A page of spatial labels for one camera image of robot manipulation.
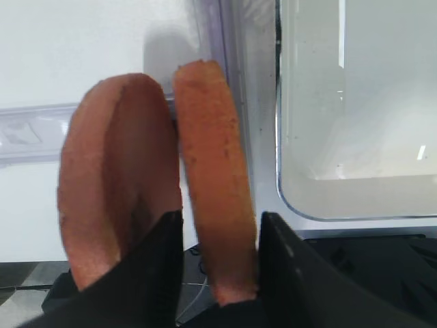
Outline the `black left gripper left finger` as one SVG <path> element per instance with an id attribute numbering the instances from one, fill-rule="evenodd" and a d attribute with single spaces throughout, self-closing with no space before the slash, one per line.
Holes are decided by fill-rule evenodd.
<path id="1" fill-rule="evenodd" d="M 182 213 L 152 231 L 97 282 L 25 327 L 175 327 L 184 254 Z"/>

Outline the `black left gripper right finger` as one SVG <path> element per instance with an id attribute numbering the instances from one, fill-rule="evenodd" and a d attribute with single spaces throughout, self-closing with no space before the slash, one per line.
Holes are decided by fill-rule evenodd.
<path id="1" fill-rule="evenodd" d="M 259 278 L 271 327 L 436 326 L 436 240 L 422 234 L 302 240 L 265 212 Z"/>

